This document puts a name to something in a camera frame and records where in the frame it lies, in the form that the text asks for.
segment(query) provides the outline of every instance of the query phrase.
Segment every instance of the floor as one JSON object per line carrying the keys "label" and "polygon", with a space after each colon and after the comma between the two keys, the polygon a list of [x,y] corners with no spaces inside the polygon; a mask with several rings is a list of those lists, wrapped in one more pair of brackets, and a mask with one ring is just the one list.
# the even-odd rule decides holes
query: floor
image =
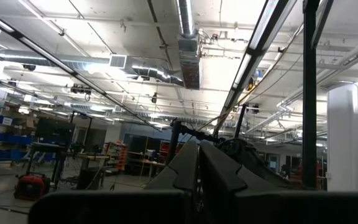
{"label": "floor", "polygon": [[[71,161],[65,166],[63,177],[76,175],[78,170],[79,163]],[[41,172],[49,177],[52,175],[52,171],[52,164],[44,164],[34,169],[34,172]],[[20,164],[13,167],[0,166],[0,224],[27,223],[27,215],[25,213],[29,211],[33,202],[17,200],[13,197],[14,186],[17,182],[16,175],[21,175],[24,172],[25,169]],[[114,175],[105,177],[104,186],[100,190],[108,191],[114,182],[116,182],[115,192],[141,190],[141,186],[144,186],[147,181],[148,177],[146,176],[140,179],[139,176]],[[57,191],[71,190],[71,188],[70,184],[60,184]]]}

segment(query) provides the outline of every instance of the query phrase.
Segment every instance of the red generator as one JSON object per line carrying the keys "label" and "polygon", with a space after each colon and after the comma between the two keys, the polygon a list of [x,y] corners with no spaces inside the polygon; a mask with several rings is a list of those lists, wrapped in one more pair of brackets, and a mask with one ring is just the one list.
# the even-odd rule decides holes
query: red generator
{"label": "red generator", "polygon": [[45,174],[28,173],[19,177],[15,186],[15,198],[23,200],[38,200],[48,193],[50,179]]}

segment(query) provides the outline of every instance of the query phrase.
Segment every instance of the computer monitor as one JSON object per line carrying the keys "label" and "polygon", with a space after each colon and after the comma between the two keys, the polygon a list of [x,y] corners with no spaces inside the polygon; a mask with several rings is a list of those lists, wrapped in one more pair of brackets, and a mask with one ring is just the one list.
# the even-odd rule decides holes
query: computer monitor
{"label": "computer monitor", "polygon": [[75,124],[49,118],[40,118],[35,137],[59,144],[69,144],[73,138]]}

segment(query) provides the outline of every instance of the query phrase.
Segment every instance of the ceiling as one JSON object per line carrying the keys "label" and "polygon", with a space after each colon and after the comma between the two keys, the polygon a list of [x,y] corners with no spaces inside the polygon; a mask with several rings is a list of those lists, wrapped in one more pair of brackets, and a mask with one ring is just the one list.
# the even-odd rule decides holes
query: ceiling
{"label": "ceiling", "polygon": [[[31,13],[21,1],[26,2],[46,22]],[[167,124],[164,119],[151,115],[158,114],[159,118],[188,118],[190,123],[199,125],[216,117],[227,98],[264,1],[194,0],[192,6],[192,15],[203,47],[200,52],[200,90],[157,82],[154,78],[147,81],[141,78],[134,80],[128,77],[133,74],[122,74],[116,70],[81,70],[79,73],[148,120],[157,119],[160,123]],[[61,55],[109,58],[112,51],[114,54],[137,57],[173,71],[181,69],[178,49],[179,21],[175,1],[0,0],[0,18],[58,58]],[[262,74],[265,75],[269,66],[275,63],[277,48],[288,46],[288,41],[302,22],[302,1],[298,0],[258,66]],[[63,29],[65,37],[60,36],[46,23]],[[210,40],[213,34],[219,36],[217,41]],[[326,130],[327,89],[343,81],[358,82],[358,63],[346,69],[339,65],[342,59],[357,48],[358,1],[335,1],[317,49],[318,73],[324,73],[324,67],[330,65],[338,65],[336,68],[342,72],[319,84],[318,131]],[[1,33],[0,50],[4,49],[30,51],[17,40]],[[264,77],[263,82],[248,98],[250,106],[259,105],[260,112],[248,112],[244,126],[251,128],[270,117],[279,110],[276,105],[280,100],[302,86],[302,53],[301,33],[294,39],[277,66]],[[80,82],[57,67],[37,66],[31,72],[24,70],[18,63],[0,64],[5,66],[5,78],[16,78],[22,83],[21,87],[26,86],[27,90],[36,91],[44,97],[57,96],[59,100],[67,102],[115,107],[97,93],[92,93],[89,102],[85,101],[84,95],[70,93],[70,89],[65,86],[71,87]],[[154,93],[157,93],[156,104],[151,102]],[[285,114],[248,134],[300,128],[302,100],[294,101],[290,107],[293,108],[292,113]],[[107,114],[107,117],[122,118],[126,121],[128,118],[133,119],[118,108]],[[238,117],[239,109],[231,113],[223,131],[232,132]]]}

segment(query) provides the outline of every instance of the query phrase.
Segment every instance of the white ceiling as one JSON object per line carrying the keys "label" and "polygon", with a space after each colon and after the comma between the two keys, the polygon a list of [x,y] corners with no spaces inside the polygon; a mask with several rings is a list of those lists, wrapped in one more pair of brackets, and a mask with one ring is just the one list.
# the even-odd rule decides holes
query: white ceiling
{"label": "white ceiling", "polygon": [[[27,2],[31,2],[42,16],[51,19],[57,26],[65,29],[66,34],[89,56],[109,57],[108,49],[87,23],[81,21],[81,19],[75,19],[78,14],[68,0],[27,0]],[[82,15],[89,19],[90,24],[112,51],[123,55],[155,58],[151,61],[165,67],[167,65],[159,59],[167,60],[167,58],[170,58],[173,70],[180,69],[177,42],[179,26],[174,1],[152,0],[158,20],[157,25],[160,27],[162,37],[167,44],[168,55],[161,48],[162,43],[146,0],[72,0],[72,2]],[[193,16],[197,27],[203,29],[209,36],[216,33],[220,34],[222,38],[218,42],[219,45],[206,44],[203,46],[202,53],[205,56],[201,59],[200,66],[203,79],[199,91],[187,90],[168,83],[157,83],[154,79],[142,82],[141,80],[128,80],[125,77],[111,78],[101,73],[91,74],[82,71],[81,73],[92,78],[95,84],[105,91],[120,93],[124,90],[127,93],[133,93],[135,100],[131,100],[130,97],[122,94],[112,95],[118,100],[122,100],[133,110],[167,115],[196,115],[206,119],[213,118],[221,112],[240,64],[239,59],[232,57],[242,57],[246,47],[245,42],[237,41],[233,43],[230,40],[224,40],[223,37],[249,40],[252,34],[250,28],[255,26],[263,5],[264,1],[255,0],[193,0]],[[0,0],[0,17],[55,54],[82,56],[77,49],[44,22],[37,19],[18,0]],[[260,69],[265,72],[274,63],[277,47],[286,46],[293,31],[302,22],[302,1],[298,0],[269,52],[261,61]],[[235,26],[240,28],[237,32],[234,30]],[[227,28],[229,28],[227,33],[219,31],[220,29],[225,31]],[[0,44],[9,49],[29,50],[6,34],[0,36]],[[358,46],[358,1],[342,0],[334,2],[319,45],[317,61],[321,65],[337,63]],[[247,119],[251,127],[278,110],[276,104],[302,86],[303,35],[299,35],[295,39],[287,52],[278,66],[275,67],[275,70],[265,78],[249,98],[252,99],[263,93],[250,101],[250,104],[252,106],[254,103],[258,103],[261,108],[270,110],[261,111],[255,116],[250,114]],[[19,79],[21,71],[20,67],[13,66],[6,68],[4,73]],[[67,93],[63,92],[61,87],[48,85],[70,86],[78,82],[58,68],[50,67],[37,67],[35,72],[24,72],[21,81],[43,83],[43,85],[34,85],[33,87],[52,96],[67,96]],[[322,116],[326,114],[326,85],[338,81],[358,82],[358,64],[343,71],[332,80],[322,83],[322,87],[318,90],[318,114]],[[183,104],[179,102],[175,87],[184,100]],[[157,101],[156,105],[152,104],[147,95],[151,96],[155,92],[158,93],[158,97],[166,100],[161,99]],[[75,100],[82,100],[82,96],[72,95],[71,97]],[[107,103],[106,100],[98,98],[93,100],[95,103]],[[301,100],[294,102],[291,107],[295,109],[294,114],[302,113]],[[235,121],[238,113],[233,113],[233,115],[232,120]],[[285,116],[280,123],[285,128],[300,127],[301,117]],[[278,123],[270,126],[275,126],[271,131],[282,129],[282,127],[278,127]]]}

